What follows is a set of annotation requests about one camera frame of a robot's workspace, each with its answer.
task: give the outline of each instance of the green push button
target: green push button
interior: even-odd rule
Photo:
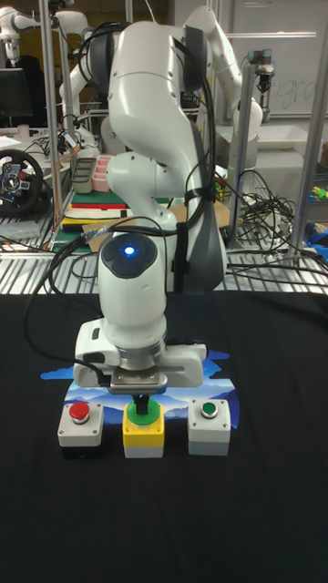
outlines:
[[[214,403],[204,403],[201,407],[201,414],[206,419],[213,419],[218,414],[218,408]]]

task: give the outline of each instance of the white box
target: white box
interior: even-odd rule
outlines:
[[[101,444],[104,427],[103,405],[90,404],[88,420],[83,424],[76,424],[69,414],[72,404],[66,404],[63,408],[57,431],[59,445],[61,447],[97,447]]]
[[[203,405],[216,405],[212,418],[203,416]],[[188,409],[188,438],[191,455],[227,455],[231,438],[231,414],[225,399],[192,399]]]

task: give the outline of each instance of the racing wheel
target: racing wheel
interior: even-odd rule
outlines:
[[[19,217],[33,208],[43,173],[36,160],[20,149],[0,149],[0,216]]]

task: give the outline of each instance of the green ring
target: green ring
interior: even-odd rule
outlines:
[[[152,399],[149,399],[147,415],[139,415],[137,413],[137,406],[132,401],[127,409],[128,420],[135,425],[151,425],[159,419],[160,408],[159,404]]]

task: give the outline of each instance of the black tablecloth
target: black tablecloth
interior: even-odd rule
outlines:
[[[241,420],[225,458],[189,456],[186,421],[168,421],[160,460],[125,459],[118,426],[101,458],[63,459],[70,382],[40,379],[61,363],[27,346],[25,305],[0,301],[1,583],[327,581],[326,297],[170,297],[169,336],[231,355]],[[36,299],[31,330],[51,353],[73,354],[89,319],[73,306]]]

